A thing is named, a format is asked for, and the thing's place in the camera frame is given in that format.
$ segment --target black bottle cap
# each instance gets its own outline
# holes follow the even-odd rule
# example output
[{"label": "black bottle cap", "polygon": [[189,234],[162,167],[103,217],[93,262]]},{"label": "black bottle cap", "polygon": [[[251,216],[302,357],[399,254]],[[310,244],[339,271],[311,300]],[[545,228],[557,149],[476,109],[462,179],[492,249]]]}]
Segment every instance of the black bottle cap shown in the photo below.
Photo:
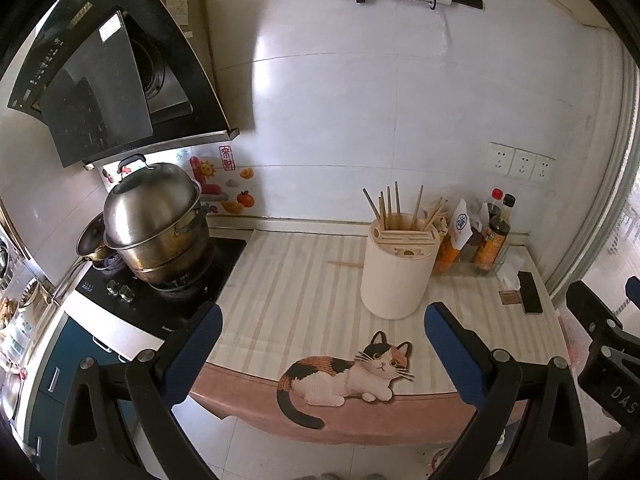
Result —
[{"label": "black bottle cap", "polygon": [[502,203],[507,207],[513,207],[516,203],[516,197],[507,193],[504,196],[504,200],[502,200]]}]

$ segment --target blue cabinet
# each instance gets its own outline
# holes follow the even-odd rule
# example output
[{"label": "blue cabinet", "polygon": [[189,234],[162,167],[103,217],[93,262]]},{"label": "blue cabinet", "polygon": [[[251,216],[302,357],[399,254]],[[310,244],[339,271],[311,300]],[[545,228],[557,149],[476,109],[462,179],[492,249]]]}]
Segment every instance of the blue cabinet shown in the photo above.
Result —
[{"label": "blue cabinet", "polygon": [[[75,320],[69,318],[45,365],[33,405],[27,440],[30,446],[40,450],[37,463],[46,480],[56,477],[58,435],[65,404],[80,361],[90,356],[101,365],[122,362],[116,352],[106,351],[103,346]],[[120,409],[129,431],[132,431],[136,420],[133,404],[123,400],[120,402]]]}]

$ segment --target gas stove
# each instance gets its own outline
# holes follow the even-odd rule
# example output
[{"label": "gas stove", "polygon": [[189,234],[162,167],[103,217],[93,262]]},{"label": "gas stove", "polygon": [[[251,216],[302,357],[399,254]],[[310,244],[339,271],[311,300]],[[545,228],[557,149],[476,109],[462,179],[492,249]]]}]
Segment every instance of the gas stove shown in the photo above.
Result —
[{"label": "gas stove", "polygon": [[166,339],[203,301],[217,300],[245,245],[236,238],[211,237],[200,264],[161,286],[143,282],[116,260],[105,260],[89,268],[76,290],[121,320]]}]

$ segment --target calico cat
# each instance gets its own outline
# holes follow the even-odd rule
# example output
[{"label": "calico cat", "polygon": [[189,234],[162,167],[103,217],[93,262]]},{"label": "calico cat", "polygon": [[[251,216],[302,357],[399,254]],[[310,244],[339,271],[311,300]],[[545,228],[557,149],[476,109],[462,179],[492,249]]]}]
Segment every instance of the calico cat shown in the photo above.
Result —
[{"label": "calico cat", "polygon": [[391,381],[413,380],[408,372],[413,346],[408,341],[393,346],[384,332],[376,332],[363,352],[353,361],[328,356],[305,357],[293,363],[278,382],[276,398],[287,418],[306,428],[321,430],[324,422],[296,409],[289,393],[312,406],[341,406],[345,397],[361,397],[373,402],[390,400]]}]

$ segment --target smartphone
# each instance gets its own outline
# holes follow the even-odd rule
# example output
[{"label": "smartphone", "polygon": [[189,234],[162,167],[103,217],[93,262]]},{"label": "smartphone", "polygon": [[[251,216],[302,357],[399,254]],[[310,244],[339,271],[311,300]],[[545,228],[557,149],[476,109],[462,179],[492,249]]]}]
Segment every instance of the smartphone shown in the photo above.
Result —
[{"label": "smartphone", "polygon": [[518,279],[520,280],[520,297],[524,312],[526,314],[542,314],[542,303],[540,303],[536,282],[533,281],[533,274],[521,270],[518,272]]}]

